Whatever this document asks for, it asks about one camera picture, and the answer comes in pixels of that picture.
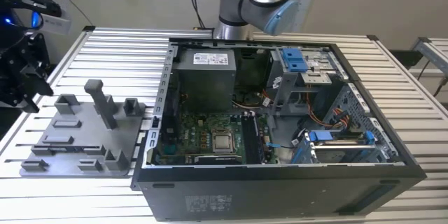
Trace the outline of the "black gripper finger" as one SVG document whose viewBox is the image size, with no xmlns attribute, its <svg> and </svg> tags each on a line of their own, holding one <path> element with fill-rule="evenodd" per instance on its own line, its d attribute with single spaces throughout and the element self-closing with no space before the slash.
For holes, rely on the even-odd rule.
<svg viewBox="0 0 448 224">
<path fill-rule="evenodd" d="M 54 95 L 54 90 L 47 82 L 48 72 L 51 70 L 51 61 L 46 38 L 43 34 L 26 34 L 26 53 L 23 53 L 27 62 L 24 74 L 31 82 L 34 91 L 40 95 Z"/>
<path fill-rule="evenodd" d="M 23 83 L 12 79 L 2 79 L 2 108 L 20 109 L 27 113 L 38 113 L 39 108 Z"/>
</svg>

